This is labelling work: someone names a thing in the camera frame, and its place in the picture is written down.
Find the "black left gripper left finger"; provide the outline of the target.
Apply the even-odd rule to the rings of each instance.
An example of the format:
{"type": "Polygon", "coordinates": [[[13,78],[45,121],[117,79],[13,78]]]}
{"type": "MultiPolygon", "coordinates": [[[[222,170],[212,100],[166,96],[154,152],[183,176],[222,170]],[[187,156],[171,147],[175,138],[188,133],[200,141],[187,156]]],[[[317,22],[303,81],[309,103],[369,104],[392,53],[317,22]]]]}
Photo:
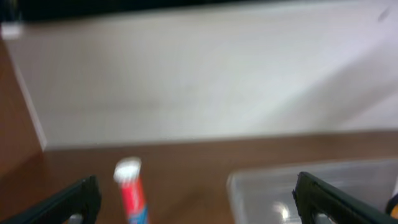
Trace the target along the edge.
{"type": "Polygon", "coordinates": [[[3,224],[64,223],[73,215],[80,215],[80,222],[93,224],[101,208],[98,178],[91,175],[75,182],[33,207],[14,215],[3,224]]]}

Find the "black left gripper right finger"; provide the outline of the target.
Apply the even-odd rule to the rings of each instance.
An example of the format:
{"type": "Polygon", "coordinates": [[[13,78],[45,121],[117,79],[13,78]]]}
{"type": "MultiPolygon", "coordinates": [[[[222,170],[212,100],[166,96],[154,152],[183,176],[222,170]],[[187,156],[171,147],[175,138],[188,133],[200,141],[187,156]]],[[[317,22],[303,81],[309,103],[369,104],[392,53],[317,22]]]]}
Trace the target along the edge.
{"type": "Polygon", "coordinates": [[[335,223],[397,224],[397,219],[308,172],[298,174],[292,195],[302,223],[315,223],[324,214],[335,223]]]}

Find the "dark bottle white cap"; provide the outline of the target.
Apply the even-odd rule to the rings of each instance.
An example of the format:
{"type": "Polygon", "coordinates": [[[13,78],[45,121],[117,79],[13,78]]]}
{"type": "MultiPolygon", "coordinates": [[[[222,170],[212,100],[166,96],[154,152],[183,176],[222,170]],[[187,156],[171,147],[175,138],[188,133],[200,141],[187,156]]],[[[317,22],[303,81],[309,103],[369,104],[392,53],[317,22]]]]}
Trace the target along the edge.
{"type": "Polygon", "coordinates": [[[393,195],[388,201],[385,213],[392,218],[398,219],[398,194],[393,195]]]}

